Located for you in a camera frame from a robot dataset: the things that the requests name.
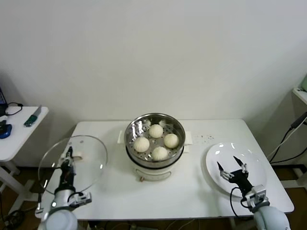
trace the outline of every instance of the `blue object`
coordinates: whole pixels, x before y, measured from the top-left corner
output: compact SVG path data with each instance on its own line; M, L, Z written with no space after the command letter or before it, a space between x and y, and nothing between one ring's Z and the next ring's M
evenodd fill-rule
M12 125L5 125L5 127L6 127L6 132L0 135L0 139L5 139L11 134Z

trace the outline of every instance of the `green tool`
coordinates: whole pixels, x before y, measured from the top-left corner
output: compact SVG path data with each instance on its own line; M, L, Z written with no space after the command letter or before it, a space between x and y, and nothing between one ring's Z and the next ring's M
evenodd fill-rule
M42 106L40 105L38 109L28 118L28 120L24 123L25 127L31 127L33 123L37 120L38 115L42 111Z

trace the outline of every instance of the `white wall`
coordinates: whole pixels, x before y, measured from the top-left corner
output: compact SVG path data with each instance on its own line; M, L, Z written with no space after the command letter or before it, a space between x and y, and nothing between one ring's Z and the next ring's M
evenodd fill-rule
M1 1L1 87L9 101L51 110L17 162L36 164L36 144L51 145L79 121L147 112L243 118L273 149L295 116L289 92L307 70L306 7L304 0ZM266 132L282 103L285 122Z

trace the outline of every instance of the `steamed bun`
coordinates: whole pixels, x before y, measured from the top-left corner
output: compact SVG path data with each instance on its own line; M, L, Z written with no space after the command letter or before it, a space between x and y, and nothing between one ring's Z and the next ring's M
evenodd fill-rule
M163 147L157 147L153 150L152 158L154 161L162 161L167 158L167 150Z
M146 152L149 149L149 140L147 138L137 138L133 144L137 152Z
M164 138L164 144L170 149L174 149L179 144L179 138L175 134L167 134Z
M149 129L149 135L153 138L160 138L163 135L163 128L160 125L153 125Z

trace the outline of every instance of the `white plate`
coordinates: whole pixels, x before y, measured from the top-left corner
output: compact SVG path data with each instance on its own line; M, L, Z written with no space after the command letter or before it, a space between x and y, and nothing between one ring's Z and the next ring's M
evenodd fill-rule
M239 170L241 167L234 159L234 156L247 164L248 180L253 186L266 185L267 176L258 157L246 147L229 142L212 146L206 156L208 172L219 187L229 194L232 188L237 187L236 184L231 184L220 176L217 165L218 161L228 173ZM235 189L233 195L242 197L239 189Z

